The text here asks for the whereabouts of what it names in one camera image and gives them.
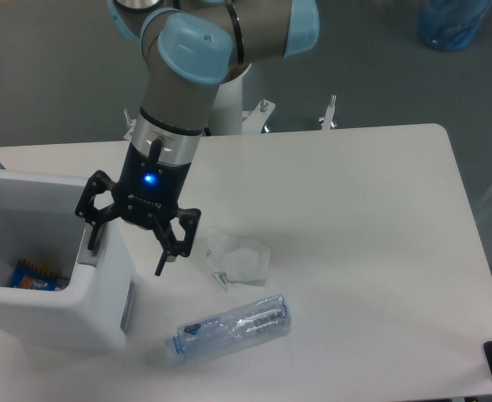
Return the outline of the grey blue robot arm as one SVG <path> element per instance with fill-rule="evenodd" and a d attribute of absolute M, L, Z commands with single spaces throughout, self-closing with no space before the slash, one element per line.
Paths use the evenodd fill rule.
<path fill-rule="evenodd" d="M 314 1 L 111 1 L 117 28 L 141 44 L 149 80 L 117 180 L 97 171 L 75 213 L 93 250 L 114 219 L 150 230 L 161 262 L 187 257 L 201 213 L 178 205 L 220 85 L 233 68 L 312 49 Z"/>

